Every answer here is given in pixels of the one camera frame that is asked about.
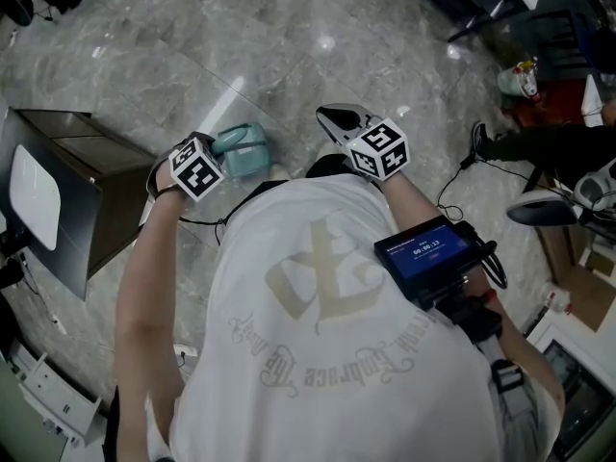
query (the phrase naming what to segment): marble floor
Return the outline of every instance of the marble floor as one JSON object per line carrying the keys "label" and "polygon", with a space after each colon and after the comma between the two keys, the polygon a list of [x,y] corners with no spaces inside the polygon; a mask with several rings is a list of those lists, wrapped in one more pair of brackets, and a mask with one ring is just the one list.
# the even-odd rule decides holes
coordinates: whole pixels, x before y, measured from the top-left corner
{"label": "marble floor", "polygon": [[[35,7],[44,5],[35,0]],[[326,141],[316,108],[356,102],[405,130],[406,174],[434,200],[465,157],[473,122],[506,125],[499,65],[479,38],[448,46],[453,29],[427,0],[85,0],[54,22],[20,28],[13,40],[4,33],[0,94],[16,108],[92,112],[152,153],[191,130],[258,121],[293,176]],[[509,167],[529,174],[529,166]],[[260,181],[225,182],[192,216],[225,216]],[[474,166],[443,198],[498,242],[510,282],[501,295],[517,324],[541,301],[549,276],[534,232],[503,215],[523,184]],[[212,230],[200,227],[181,227],[179,241],[175,339],[200,348],[218,247]],[[30,343],[106,401],[115,387],[117,284],[129,252],[92,278],[85,302],[30,257],[65,335],[38,297],[21,286],[5,293]],[[182,371],[193,366],[189,359]]]}

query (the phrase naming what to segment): cable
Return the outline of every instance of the cable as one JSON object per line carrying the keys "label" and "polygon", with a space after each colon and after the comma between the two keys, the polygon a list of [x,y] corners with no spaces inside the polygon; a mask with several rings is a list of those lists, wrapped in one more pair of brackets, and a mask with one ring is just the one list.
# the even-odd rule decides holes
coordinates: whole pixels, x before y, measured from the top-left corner
{"label": "cable", "polygon": [[[475,234],[475,240],[481,246],[486,245],[486,243],[477,234]],[[507,274],[502,267],[502,263],[499,260],[499,257],[497,257],[495,254],[492,254],[481,261],[481,266],[483,267],[483,270],[485,271],[487,276],[492,279],[492,282],[494,282],[501,289],[507,289]]]}
{"label": "cable", "polygon": [[610,210],[606,210],[603,209],[601,211],[597,211],[595,212],[595,205],[597,205],[597,202],[599,202],[600,200],[606,198],[607,196],[613,195],[616,193],[616,190],[611,190],[609,192],[605,192],[604,194],[602,194],[601,196],[595,198],[595,200],[593,201],[593,204],[590,206],[590,212],[593,213],[593,217],[598,219],[598,220],[604,220],[605,222],[612,222],[612,223],[616,223],[616,220],[614,218],[603,218],[601,216],[602,213],[606,213],[606,214],[614,214],[613,209]]}
{"label": "cable", "polygon": [[[44,15],[41,15],[40,13],[47,11],[49,13],[48,17],[45,17]],[[54,16],[51,13],[51,6],[48,5],[45,9],[43,9],[40,12],[35,12],[35,15],[38,15],[41,19],[46,20],[47,22],[53,22],[54,20]]]}
{"label": "cable", "polygon": [[598,108],[595,108],[592,112],[589,113],[584,113],[582,115],[576,115],[576,116],[572,116],[571,118],[567,118],[567,119],[563,119],[562,122],[560,123],[560,126],[566,125],[567,123],[569,123],[570,121],[573,121],[574,119],[578,119],[578,118],[586,118],[587,116],[592,116],[592,115],[596,115],[597,113],[599,113],[601,110],[603,109],[603,106],[600,106]]}
{"label": "cable", "polygon": [[42,297],[42,294],[40,293],[40,288],[39,288],[39,284],[37,284],[37,281],[35,279],[35,277],[33,276],[32,272],[30,271],[30,268],[28,267],[28,262],[26,262],[26,256],[23,253],[19,253],[19,260],[21,261],[21,266],[26,270],[26,272],[28,273],[28,275],[30,275],[30,278],[32,279],[32,282],[34,283],[34,285],[37,287],[36,289],[34,289],[30,283],[28,282],[28,279],[26,279],[26,274],[24,273],[23,278],[21,279],[23,281],[23,283],[28,287],[28,289],[30,290],[30,292],[33,295],[37,295],[40,298],[40,301],[42,302],[42,305],[45,307],[45,315],[47,316],[47,318],[52,322],[52,323],[58,323],[57,320],[55,320],[50,311],[49,311],[49,307],[47,306],[47,303],[45,302],[45,298]]}
{"label": "cable", "polygon": [[[451,183],[453,183],[455,181],[455,179],[458,177],[458,174],[460,174],[461,170],[462,170],[462,167],[459,167],[458,170],[453,175],[453,178],[451,178],[445,184],[443,189],[439,192],[438,196],[436,197],[436,208],[442,210],[443,212],[445,212],[445,215],[447,216],[447,219],[453,220],[453,221],[462,220],[464,218],[464,211],[460,207],[458,207],[457,205],[442,205],[441,204],[441,197],[443,196],[443,193],[445,193],[445,190],[448,188],[448,186],[451,185]],[[456,210],[460,211],[460,217],[459,218],[451,217],[449,215],[449,212],[448,212],[450,209],[456,209]]]}
{"label": "cable", "polygon": [[192,219],[186,219],[186,218],[180,218],[180,220],[182,222],[189,222],[190,224],[197,224],[199,226],[214,226],[214,236],[216,236],[216,242],[218,243],[218,246],[220,246],[220,238],[218,237],[218,227],[221,224],[226,224],[225,219],[220,218],[216,222],[208,222],[204,220],[192,220]]}
{"label": "cable", "polygon": [[[489,163],[487,161],[483,161],[482,159],[477,159],[480,163],[483,163],[484,165],[488,165],[490,167],[495,167],[496,169],[499,169],[500,171],[504,171],[505,173],[509,173],[509,174],[513,174],[515,176],[519,176],[520,178],[523,178],[527,181],[529,181],[529,178],[527,176],[524,176],[523,174],[517,173],[515,171],[509,171],[509,169],[505,169],[504,167],[500,167],[497,165],[493,165],[492,163]],[[552,189],[550,187],[546,187],[545,185],[540,185],[537,183],[537,187],[547,190],[548,192],[552,192],[552,193],[556,193],[557,195],[560,195],[564,198],[567,199],[567,201],[569,201],[571,204],[573,205],[577,205],[578,207],[584,208],[584,206],[582,204],[580,204],[579,202],[577,202],[576,200],[573,200],[571,197],[569,197],[566,193],[564,192],[559,192],[558,190]]]}

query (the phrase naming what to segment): white t-shirt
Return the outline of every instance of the white t-shirt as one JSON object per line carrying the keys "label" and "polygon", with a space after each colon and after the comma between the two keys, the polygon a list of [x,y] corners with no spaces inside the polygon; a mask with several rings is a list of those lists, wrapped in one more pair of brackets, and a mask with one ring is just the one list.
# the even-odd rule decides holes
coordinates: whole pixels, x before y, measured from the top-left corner
{"label": "white t-shirt", "polygon": [[501,460],[486,359],[410,304],[373,254],[397,231],[353,175],[294,180],[242,207],[176,401],[175,461]]}

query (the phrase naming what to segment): white sneaker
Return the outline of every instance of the white sneaker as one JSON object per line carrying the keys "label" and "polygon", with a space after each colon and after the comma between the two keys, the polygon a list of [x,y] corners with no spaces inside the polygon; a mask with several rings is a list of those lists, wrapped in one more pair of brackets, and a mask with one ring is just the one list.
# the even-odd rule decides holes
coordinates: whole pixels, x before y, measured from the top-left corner
{"label": "white sneaker", "polygon": [[291,180],[291,174],[284,166],[274,163],[269,167],[269,179],[270,181],[288,181]]}
{"label": "white sneaker", "polygon": [[337,143],[332,141],[327,141],[323,144],[322,148],[317,152],[317,161],[320,158],[324,158],[325,156],[329,156],[330,154],[340,154],[341,150]]}

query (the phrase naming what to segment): small display screen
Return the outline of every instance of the small display screen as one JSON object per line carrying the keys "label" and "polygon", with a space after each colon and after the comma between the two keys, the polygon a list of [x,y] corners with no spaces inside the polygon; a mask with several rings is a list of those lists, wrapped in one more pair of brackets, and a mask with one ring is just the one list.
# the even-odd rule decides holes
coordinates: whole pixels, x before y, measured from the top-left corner
{"label": "small display screen", "polygon": [[404,278],[445,262],[469,246],[446,224],[387,249],[387,255]]}

